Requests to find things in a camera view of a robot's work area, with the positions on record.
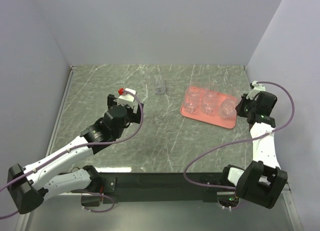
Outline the clear square glass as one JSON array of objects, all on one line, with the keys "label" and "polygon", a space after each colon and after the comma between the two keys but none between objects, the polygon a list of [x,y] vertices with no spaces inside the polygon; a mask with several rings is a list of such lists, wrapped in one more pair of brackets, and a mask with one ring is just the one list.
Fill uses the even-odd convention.
[{"label": "clear square glass", "polygon": [[197,107],[197,101],[185,99],[182,104],[182,110],[185,113],[191,114]]}]

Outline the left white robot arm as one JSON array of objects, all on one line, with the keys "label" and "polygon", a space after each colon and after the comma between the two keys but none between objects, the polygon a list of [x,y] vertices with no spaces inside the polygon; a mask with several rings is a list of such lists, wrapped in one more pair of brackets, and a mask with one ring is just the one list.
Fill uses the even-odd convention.
[{"label": "left white robot arm", "polygon": [[81,168],[75,174],[61,172],[111,145],[124,142],[121,135],[130,124],[142,126],[144,105],[137,92],[125,88],[118,93],[119,97],[108,95],[108,109],[104,115],[66,146],[32,164],[21,166],[17,163],[9,168],[5,189],[17,213],[27,214],[61,193],[81,189],[95,192],[100,188],[100,176],[94,168]]}]

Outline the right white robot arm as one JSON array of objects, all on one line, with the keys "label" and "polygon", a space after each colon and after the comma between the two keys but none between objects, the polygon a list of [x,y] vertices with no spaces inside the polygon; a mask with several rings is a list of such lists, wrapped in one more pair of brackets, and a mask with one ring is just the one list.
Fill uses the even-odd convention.
[{"label": "right white robot arm", "polygon": [[235,195],[271,209],[288,181],[281,170],[275,150],[275,119],[271,112],[277,97],[266,91],[252,90],[243,94],[236,114],[246,118],[252,142],[252,162],[246,169],[229,164],[223,169],[220,185],[226,191],[235,187]]}]

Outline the pink plastic tray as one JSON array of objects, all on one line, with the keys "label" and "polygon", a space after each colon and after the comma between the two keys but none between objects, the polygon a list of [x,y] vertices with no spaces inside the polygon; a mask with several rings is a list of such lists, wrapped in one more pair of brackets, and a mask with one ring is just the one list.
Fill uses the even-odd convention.
[{"label": "pink plastic tray", "polygon": [[189,119],[233,129],[236,126],[238,100],[228,94],[198,86],[189,86],[180,114]]}]

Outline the tall clear glass far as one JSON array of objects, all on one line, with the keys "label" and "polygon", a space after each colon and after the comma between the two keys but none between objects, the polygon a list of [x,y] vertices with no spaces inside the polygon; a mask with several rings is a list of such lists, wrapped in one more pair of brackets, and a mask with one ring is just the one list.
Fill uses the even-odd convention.
[{"label": "tall clear glass far", "polygon": [[166,94],[165,80],[159,74],[154,76],[154,92],[156,95],[165,95]]}]

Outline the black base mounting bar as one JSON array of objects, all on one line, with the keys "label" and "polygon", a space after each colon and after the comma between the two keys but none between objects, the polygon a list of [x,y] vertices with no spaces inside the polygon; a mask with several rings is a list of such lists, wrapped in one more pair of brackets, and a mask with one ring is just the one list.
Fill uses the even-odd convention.
[{"label": "black base mounting bar", "polygon": [[234,194],[232,189],[198,186],[184,179],[182,173],[111,172],[84,188],[104,194],[119,202],[203,201],[216,203],[218,193]]}]

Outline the aluminium rail frame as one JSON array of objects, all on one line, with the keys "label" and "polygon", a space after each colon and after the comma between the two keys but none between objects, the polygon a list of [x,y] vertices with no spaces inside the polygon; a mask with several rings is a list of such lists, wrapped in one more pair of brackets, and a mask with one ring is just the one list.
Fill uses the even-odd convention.
[{"label": "aluminium rail frame", "polygon": [[[58,128],[59,128],[59,125],[60,125],[61,116],[62,116],[64,107],[65,107],[66,99],[68,98],[68,95],[69,95],[70,87],[72,85],[74,72],[77,69],[77,67],[78,67],[77,65],[72,65],[70,67],[67,83],[66,83],[65,89],[63,91],[62,100],[61,100],[61,103],[60,103],[60,106],[59,106],[59,110],[58,110],[58,113],[57,113],[57,117],[56,117],[56,120],[55,120],[55,123],[54,123],[53,130],[52,130],[52,133],[51,133],[51,136],[50,136],[48,147],[46,149],[45,157],[47,157],[51,153],[51,151],[53,149],[53,146],[55,144]],[[30,216],[31,216],[31,213],[20,214],[19,217],[18,217],[18,220],[17,220],[17,223],[16,223],[16,227],[15,227],[14,230],[15,231],[25,231],[26,227],[28,225],[28,221],[29,221]]]}]

